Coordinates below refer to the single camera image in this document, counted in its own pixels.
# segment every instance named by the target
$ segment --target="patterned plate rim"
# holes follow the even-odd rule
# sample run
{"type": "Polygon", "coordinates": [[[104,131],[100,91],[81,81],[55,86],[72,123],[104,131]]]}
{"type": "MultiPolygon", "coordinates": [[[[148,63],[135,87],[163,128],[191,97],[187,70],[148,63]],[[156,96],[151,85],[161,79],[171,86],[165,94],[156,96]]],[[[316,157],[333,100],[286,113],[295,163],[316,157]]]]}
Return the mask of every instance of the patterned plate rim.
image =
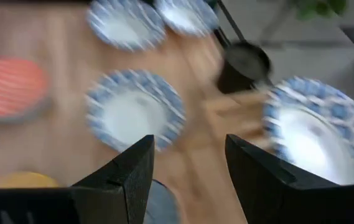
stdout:
{"type": "Polygon", "coordinates": [[[159,12],[160,16],[163,18],[164,22],[174,31],[184,34],[184,35],[194,35],[197,37],[204,37],[208,34],[211,34],[213,30],[215,30],[219,26],[219,20],[214,10],[203,0],[192,0],[192,1],[184,1],[184,0],[155,0],[155,8],[159,12]],[[176,6],[173,1],[183,1],[189,5],[189,9],[193,9],[195,12],[202,11],[208,16],[203,18],[203,16],[198,16],[200,22],[203,24],[203,29],[195,28],[195,29],[186,29],[182,26],[178,26],[173,20],[167,18],[163,15],[163,10],[168,7],[180,7],[176,6]]]}
{"type": "Polygon", "coordinates": [[[176,90],[159,75],[148,70],[115,70],[104,74],[86,94],[88,103],[88,125],[93,134],[105,144],[119,152],[129,146],[113,138],[104,130],[101,120],[102,104],[112,97],[121,86],[134,85],[140,91],[152,96],[168,109],[167,123],[161,135],[155,136],[156,149],[163,151],[181,134],[185,124],[185,109],[176,90]]]}
{"type": "Polygon", "coordinates": [[[164,22],[153,7],[139,0],[125,1],[123,4],[121,4],[119,0],[94,0],[90,4],[86,20],[99,39],[107,44],[115,46],[117,49],[123,49],[130,52],[155,48],[165,39],[164,22]],[[143,24],[151,33],[150,38],[141,39],[140,42],[135,43],[122,42],[108,38],[103,32],[103,28],[96,24],[98,22],[103,23],[97,14],[99,13],[98,11],[102,11],[102,13],[110,15],[110,11],[116,10],[114,9],[115,7],[117,7],[117,11],[120,9],[125,10],[134,19],[144,21],[143,24]],[[137,16],[137,10],[141,13],[139,15],[140,18],[137,16]]]}
{"type": "MultiPolygon", "coordinates": [[[[288,157],[286,153],[287,149],[282,141],[280,141],[280,130],[278,129],[277,122],[275,121],[277,121],[277,111],[281,106],[296,106],[299,104],[299,106],[303,106],[304,108],[317,114],[323,118],[325,122],[328,122],[331,127],[334,127],[340,137],[342,137],[344,143],[347,145],[348,153],[354,159],[354,100],[349,96],[328,84],[324,84],[318,80],[311,80],[302,77],[292,77],[283,80],[280,84],[269,90],[267,95],[269,98],[264,102],[263,107],[263,126],[276,150],[277,157],[284,159],[287,162],[294,163],[294,161],[288,157]],[[316,92],[316,88],[318,88],[318,90],[322,88],[322,91],[316,92]],[[332,116],[334,115],[332,114],[332,109],[328,112],[330,114],[322,114],[322,112],[316,111],[315,108],[312,107],[313,104],[319,104],[321,102],[326,102],[325,104],[330,105],[331,102],[329,99],[326,99],[326,97],[330,98],[330,96],[336,100],[333,101],[335,105],[342,102],[348,102],[350,114],[349,118],[352,120],[349,122],[349,126],[342,125],[342,123],[338,122],[338,120],[343,120],[342,118],[334,117],[333,120],[332,116]],[[341,128],[342,126],[349,129],[351,135],[344,133],[344,129],[341,128]]],[[[321,105],[320,109],[326,110],[327,108],[325,105],[321,105]]]]}

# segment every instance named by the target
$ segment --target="black cup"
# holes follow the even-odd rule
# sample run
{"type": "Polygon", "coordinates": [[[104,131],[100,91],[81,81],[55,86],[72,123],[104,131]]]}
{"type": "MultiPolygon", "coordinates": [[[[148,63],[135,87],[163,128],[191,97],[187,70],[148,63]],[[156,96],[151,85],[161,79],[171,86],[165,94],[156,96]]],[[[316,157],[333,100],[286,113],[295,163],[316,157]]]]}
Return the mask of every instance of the black cup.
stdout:
{"type": "Polygon", "coordinates": [[[231,44],[224,55],[224,66],[217,87],[222,93],[255,89],[255,84],[271,85],[271,61],[259,47],[248,42],[231,44]]]}

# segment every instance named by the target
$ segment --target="wooden table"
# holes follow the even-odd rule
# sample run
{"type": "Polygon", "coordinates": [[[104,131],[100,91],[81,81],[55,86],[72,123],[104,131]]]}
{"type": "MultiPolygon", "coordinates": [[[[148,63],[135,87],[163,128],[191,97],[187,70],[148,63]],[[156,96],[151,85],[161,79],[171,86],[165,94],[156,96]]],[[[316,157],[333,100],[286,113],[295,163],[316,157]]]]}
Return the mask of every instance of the wooden table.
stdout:
{"type": "Polygon", "coordinates": [[[85,123],[84,94],[104,72],[145,68],[179,92],[187,112],[183,135],[156,154],[154,171],[154,178],[175,193],[183,223],[246,223],[222,143],[212,137],[202,108],[221,95],[214,86],[221,64],[214,38],[168,31],[157,49],[127,53],[97,39],[85,12],[78,5],[0,5],[0,57],[35,61],[53,87],[53,105],[44,114],[23,124],[0,124],[0,175],[26,170],[71,185],[112,160],[117,152],[85,123]]]}

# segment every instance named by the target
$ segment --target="blue and white plate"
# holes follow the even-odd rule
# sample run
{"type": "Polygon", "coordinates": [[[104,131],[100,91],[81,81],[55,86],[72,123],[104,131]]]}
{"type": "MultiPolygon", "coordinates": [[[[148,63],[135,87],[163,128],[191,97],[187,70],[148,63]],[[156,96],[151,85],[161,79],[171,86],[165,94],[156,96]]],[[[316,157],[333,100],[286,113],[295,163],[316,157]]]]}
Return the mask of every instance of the blue and white plate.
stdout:
{"type": "Polygon", "coordinates": [[[213,9],[203,0],[155,0],[165,23],[183,35],[206,36],[218,27],[213,9]]]}
{"type": "Polygon", "coordinates": [[[106,74],[87,93],[88,124],[94,135],[119,152],[155,135],[162,151],[178,138],[185,110],[178,93],[162,77],[147,70],[106,74]]]}
{"type": "Polygon", "coordinates": [[[164,23],[156,10],[138,0],[96,0],[87,20],[107,44],[128,51],[153,48],[165,38],[164,23]]]}
{"type": "Polygon", "coordinates": [[[354,101],[299,77],[268,95],[263,124],[277,156],[336,184],[354,184],[354,101]]]}

